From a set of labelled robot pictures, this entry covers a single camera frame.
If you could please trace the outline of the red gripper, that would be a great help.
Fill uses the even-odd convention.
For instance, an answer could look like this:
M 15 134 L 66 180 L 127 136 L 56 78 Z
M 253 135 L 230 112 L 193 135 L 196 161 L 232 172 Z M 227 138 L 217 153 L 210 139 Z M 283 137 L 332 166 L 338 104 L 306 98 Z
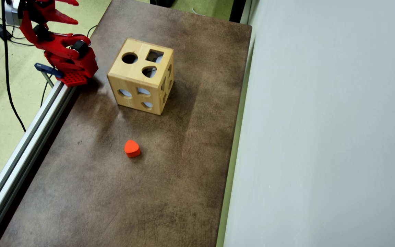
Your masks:
M 73 6 L 79 6 L 77 0 L 57 0 Z M 20 0 L 19 2 L 19 25 L 24 20 L 30 20 L 39 24 L 49 21 L 64 24 L 78 25 L 78 21 L 56 10 L 55 0 Z

